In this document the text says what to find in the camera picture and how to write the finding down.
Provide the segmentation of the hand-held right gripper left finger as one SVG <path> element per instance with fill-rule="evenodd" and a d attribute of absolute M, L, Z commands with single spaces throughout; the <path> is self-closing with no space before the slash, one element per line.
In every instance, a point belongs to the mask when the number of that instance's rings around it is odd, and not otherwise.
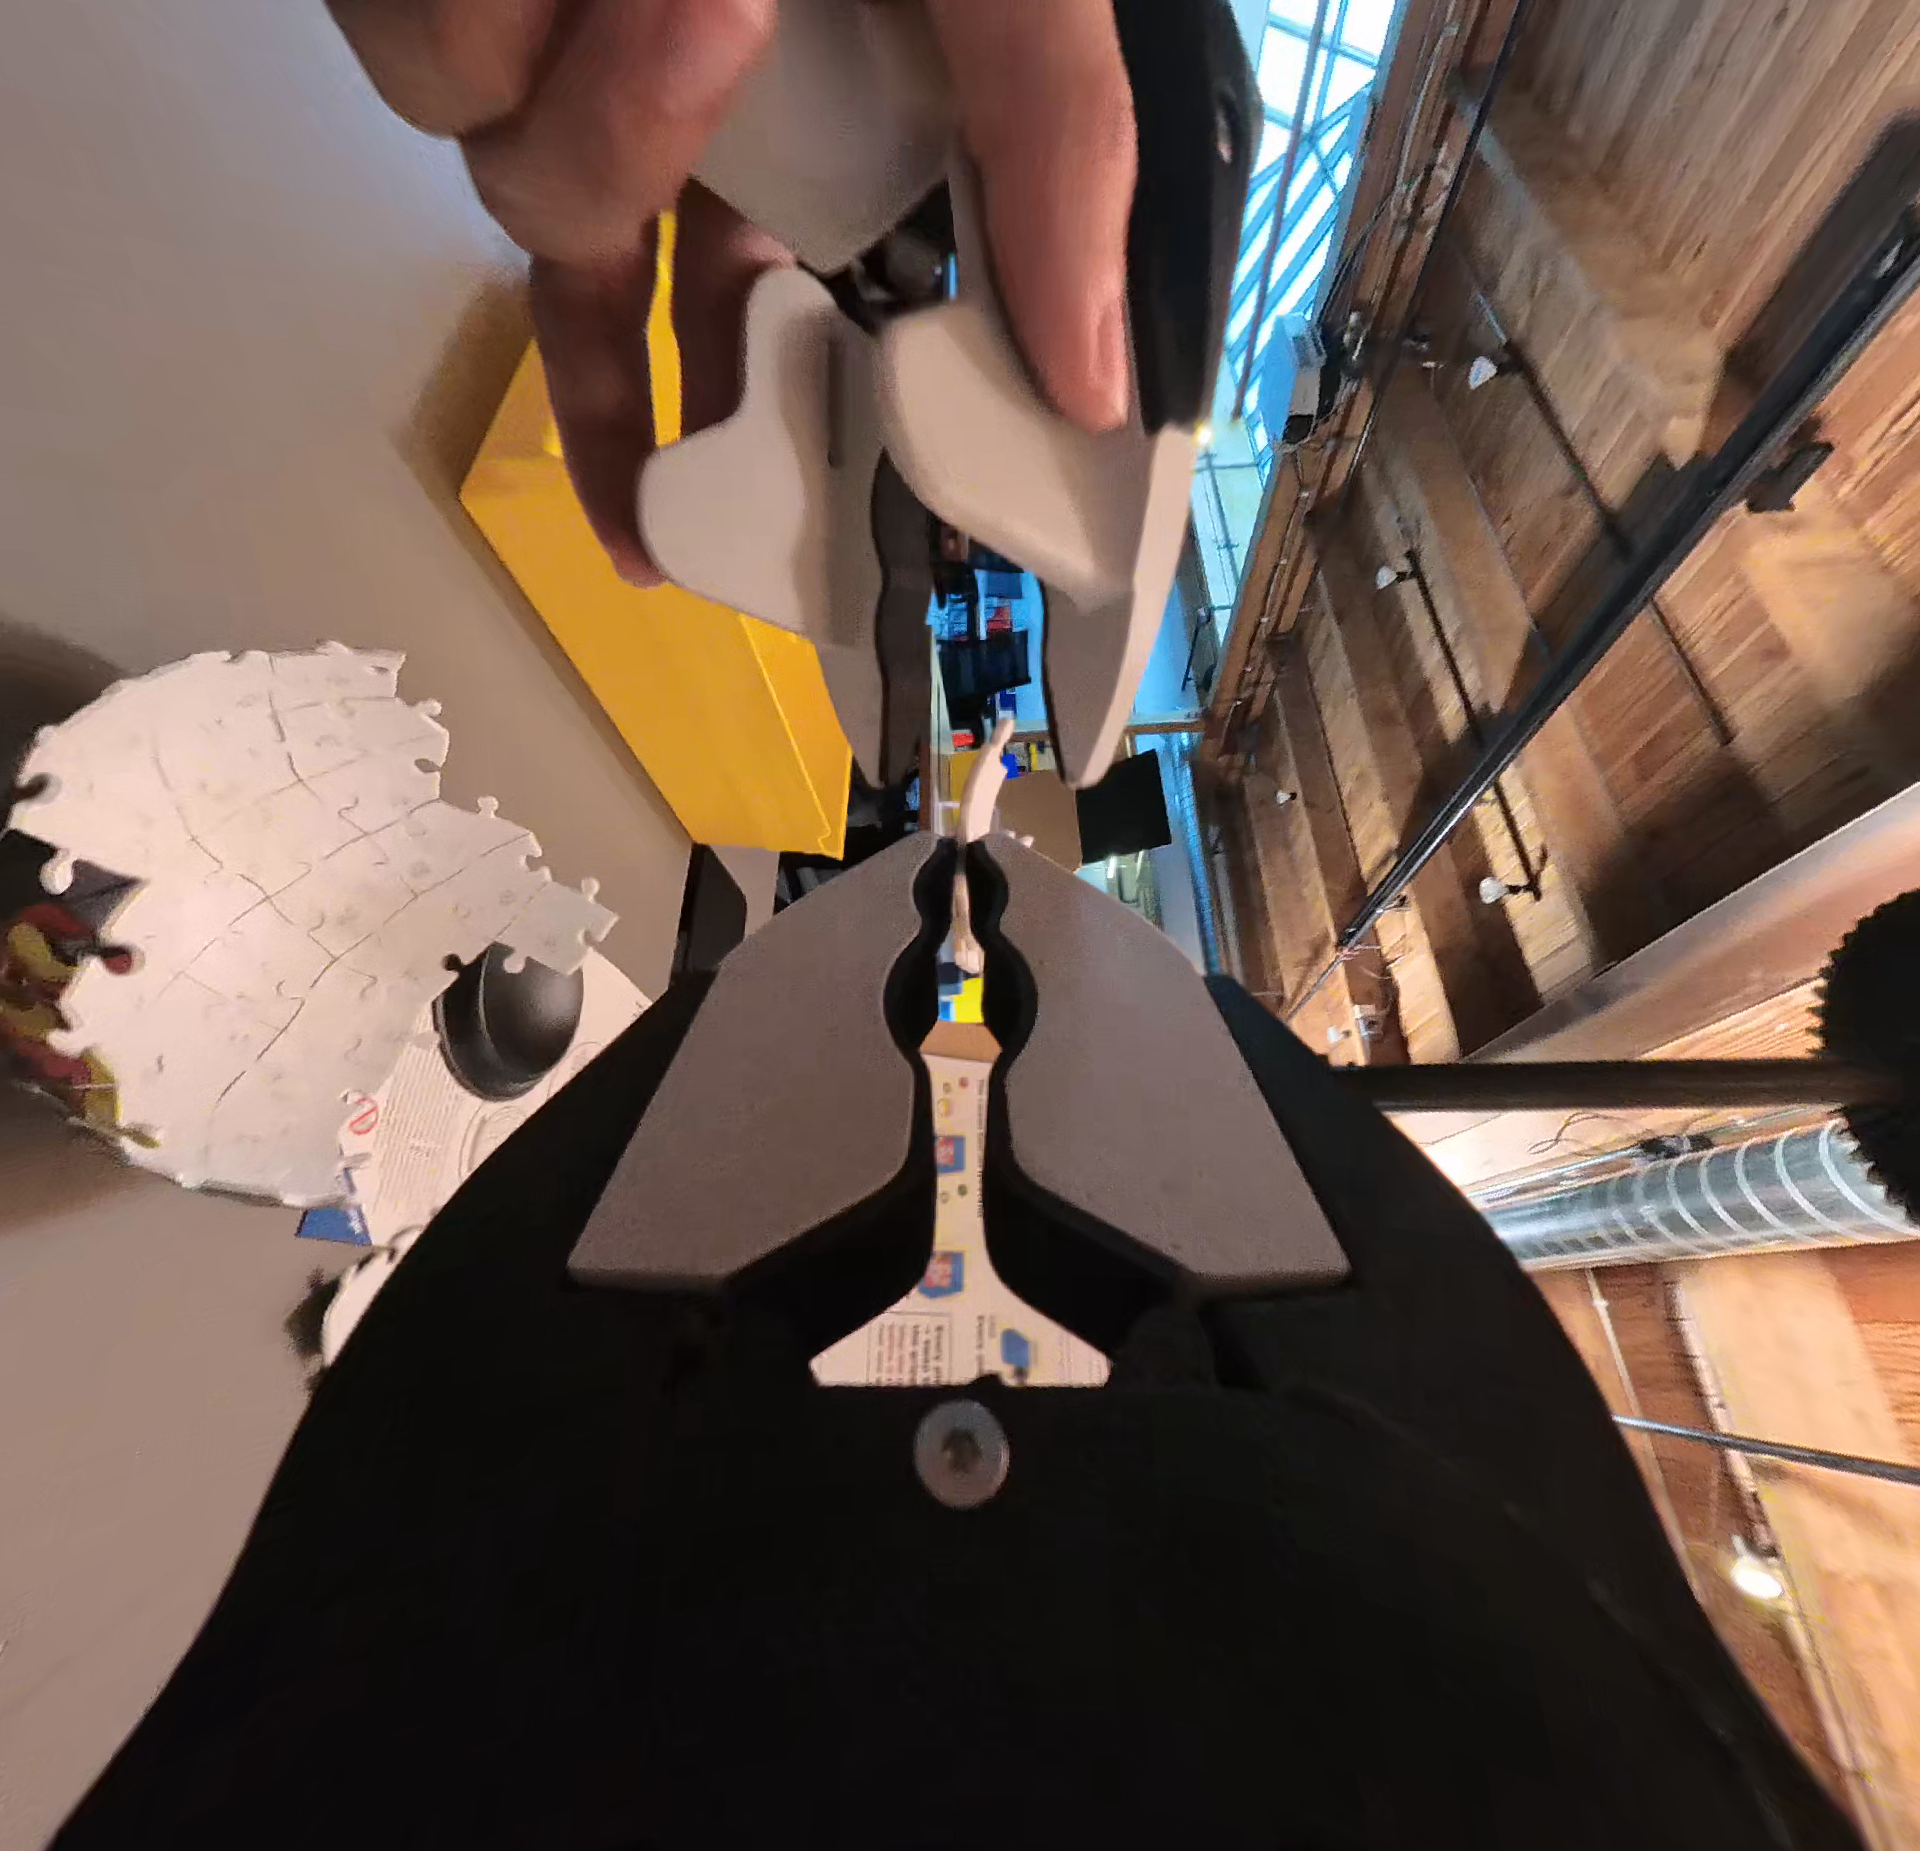
<path fill-rule="evenodd" d="M 943 840 L 918 834 L 806 892 L 713 975 L 571 1277 L 715 1292 L 893 1188 L 930 1221 L 922 1047 L 940 1017 Z"/>

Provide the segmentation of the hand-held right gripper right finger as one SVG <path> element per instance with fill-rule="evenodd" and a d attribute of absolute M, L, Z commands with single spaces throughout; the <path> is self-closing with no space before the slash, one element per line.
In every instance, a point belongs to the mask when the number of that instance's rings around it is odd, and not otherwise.
<path fill-rule="evenodd" d="M 1000 1044 L 1002 1239 L 1194 1301 L 1341 1284 L 1350 1256 L 1216 1006 L 1165 932 L 1008 836 L 968 848 Z"/>

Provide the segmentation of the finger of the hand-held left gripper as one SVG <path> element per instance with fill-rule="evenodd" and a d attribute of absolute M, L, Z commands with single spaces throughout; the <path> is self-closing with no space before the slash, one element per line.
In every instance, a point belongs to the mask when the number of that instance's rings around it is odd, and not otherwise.
<path fill-rule="evenodd" d="M 814 643 L 872 788 L 918 774 L 930 714 L 933 522 L 890 462 L 877 344 L 802 268 L 765 272 L 732 417 L 661 442 L 637 526 L 674 587 Z"/>
<path fill-rule="evenodd" d="M 1035 391 L 995 305 L 937 305 L 877 340 L 883 442 L 933 516 L 1038 579 L 1060 772 L 1100 783 L 1122 745 L 1178 570 L 1197 428 L 1091 435 Z"/>

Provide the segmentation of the white puzzle piece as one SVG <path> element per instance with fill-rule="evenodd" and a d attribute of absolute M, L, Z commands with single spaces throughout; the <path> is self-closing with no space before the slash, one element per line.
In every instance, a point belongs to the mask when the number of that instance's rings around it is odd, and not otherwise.
<path fill-rule="evenodd" d="M 963 979 L 982 976 L 985 971 L 985 949 L 982 947 L 972 931 L 972 899 L 966 868 L 968 847 L 990 838 L 993 834 L 1009 836 L 1015 844 L 1030 850 L 1036 847 L 1036 838 L 1031 834 L 1009 831 L 996 808 L 1000 793 L 1006 784 L 1004 755 L 1008 742 L 1015 736 L 1015 730 L 1015 714 L 1000 712 L 993 725 L 993 734 L 987 734 L 987 740 L 984 742 L 968 774 L 968 780 L 962 786 L 954 834 L 960 856 L 950 889 L 950 945 L 954 965 Z"/>

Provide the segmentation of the black round ball stand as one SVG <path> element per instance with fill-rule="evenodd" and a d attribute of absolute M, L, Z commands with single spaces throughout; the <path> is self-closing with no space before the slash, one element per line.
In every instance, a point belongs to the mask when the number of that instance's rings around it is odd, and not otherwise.
<path fill-rule="evenodd" d="M 484 1101 L 513 1101 L 550 1080 L 577 1036 L 584 969 L 538 961 L 511 969 L 509 953 L 444 959 L 450 983 L 434 998 L 434 1039 L 450 1078 Z"/>

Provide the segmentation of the white puzzle instruction leaflet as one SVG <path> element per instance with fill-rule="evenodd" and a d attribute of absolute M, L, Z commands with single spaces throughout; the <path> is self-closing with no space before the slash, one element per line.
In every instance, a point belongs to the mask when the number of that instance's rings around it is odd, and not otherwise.
<path fill-rule="evenodd" d="M 603 955 L 588 953 L 580 969 L 586 997 L 574 1047 L 550 1080 L 513 1101 L 484 1101 L 450 1078 L 430 1007 L 382 1087 L 351 1100 L 339 1191 L 297 1214 L 296 1235 L 357 1251 L 389 1245 L 439 1214 L 473 1171 L 649 1007 L 649 997 Z"/>

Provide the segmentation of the person's left hand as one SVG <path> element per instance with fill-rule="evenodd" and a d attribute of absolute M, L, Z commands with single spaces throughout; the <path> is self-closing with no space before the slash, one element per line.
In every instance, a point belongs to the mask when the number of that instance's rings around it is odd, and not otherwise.
<path fill-rule="evenodd" d="M 690 181 L 774 38 L 778 0 L 324 0 L 379 97 L 458 143 L 530 254 L 571 484 L 616 574 L 660 582 L 637 532 L 656 449 L 658 220 L 679 224 L 685 428 L 737 404 L 746 301 L 784 247 Z M 982 179 L 1004 311 L 1038 389 L 1091 431 L 1128 417 L 1125 255 L 1135 106 L 1111 0 L 925 0 Z"/>

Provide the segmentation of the yellow plastic bin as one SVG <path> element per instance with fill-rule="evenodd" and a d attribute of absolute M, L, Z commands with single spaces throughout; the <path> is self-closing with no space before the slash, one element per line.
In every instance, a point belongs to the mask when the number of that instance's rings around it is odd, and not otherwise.
<path fill-rule="evenodd" d="M 778 262 L 692 192 L 666 213 L 637 287 L 614 298 L 644 451 L 737 408 L 746 294 Z M 538 341 L 462 503 L 692 842 L 843 856 L 853 761 L 815 650 L 616 566 L 571 481 Z"/>

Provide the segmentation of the printed task instruction sheet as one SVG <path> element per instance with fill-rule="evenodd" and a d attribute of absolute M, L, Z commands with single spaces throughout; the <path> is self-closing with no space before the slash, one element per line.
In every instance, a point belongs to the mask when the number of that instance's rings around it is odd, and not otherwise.
<path fill-rule="evenodd" d="M 982 1216 L 993 1067 L 925 1058 L 936 1227 L 918 1286 L 812 1361 L 824 1387 L 1100 1387 L 1110 1360 L 1046 1317 L 993 1267 Z"/>

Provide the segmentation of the brown cardboard box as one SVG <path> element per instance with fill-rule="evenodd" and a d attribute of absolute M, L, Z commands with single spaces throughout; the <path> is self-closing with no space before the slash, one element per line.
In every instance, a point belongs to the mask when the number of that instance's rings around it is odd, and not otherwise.
<path fill-rule="evenodd" d="M 1079 793 L 1056 769 L 1006 777 L 996 796 L 993 827 L 1070 873 L 1077 873 L 1086 861 Z"/>

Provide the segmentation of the black rod with knob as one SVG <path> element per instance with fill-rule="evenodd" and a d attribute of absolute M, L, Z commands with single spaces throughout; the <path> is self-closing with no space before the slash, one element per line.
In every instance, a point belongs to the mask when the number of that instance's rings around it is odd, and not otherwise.
<path fill-rule="evenodd" d="M 1917 1224 L 1918 892 L 1865 914 L 1829 956 L 1818 1047 L 1775 1058 L 1611 1058 L 1336 1069 L 1390 1116 L 1834 1108 L 1868 1177 Z"/>

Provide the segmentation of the black ceiling lighting track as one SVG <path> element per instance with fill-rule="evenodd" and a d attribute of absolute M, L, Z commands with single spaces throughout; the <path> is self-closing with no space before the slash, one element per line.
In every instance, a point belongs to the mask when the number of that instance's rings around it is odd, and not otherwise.
<path fill-rule="evenodd" d="M 1736 505 L 1751 503 L 1763 479 L 1779 476 L 1793 441 L 1855 369 L 1871 341 L 1917 295 L 1918 213 L 1909 200 L 1860 255 L 1856 272 L 1838 288 L 1800 340 L 1779 373 L 1769 380 L 1753 411 L 1714 455 L 1695 459 L 1681 473 L 1652 532 L 1634 544 L 1617 579 L 1601 592 L 1564 650 L 1557 650 L 1521 704 L 1477 738 L 1473 765 L 1435 802 L 1426 820 L 1404 838 L 1392 868 L 1372 885 L 1358 913 L 1336 932 L 1331 953 L 1345 959 L 1416 877 L 1454 838 L 1477 802 L 1531 749 L 1573 695 L 1602 664 L 1627 628 L 1658 600 L 1667 582 L 1709 537 Z"/>

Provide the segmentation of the silver ventilation duct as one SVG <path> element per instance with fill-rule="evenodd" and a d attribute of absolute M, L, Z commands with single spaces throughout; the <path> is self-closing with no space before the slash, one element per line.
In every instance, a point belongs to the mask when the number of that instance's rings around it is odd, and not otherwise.
<path fill-rule="evenodd" d="M 1917 1214 L 1869 1174 L 1838 1120 L 1569 1172 L 1491 1194 L 1479 1213 L 1535 1272 L 1917 1240 Z"/>

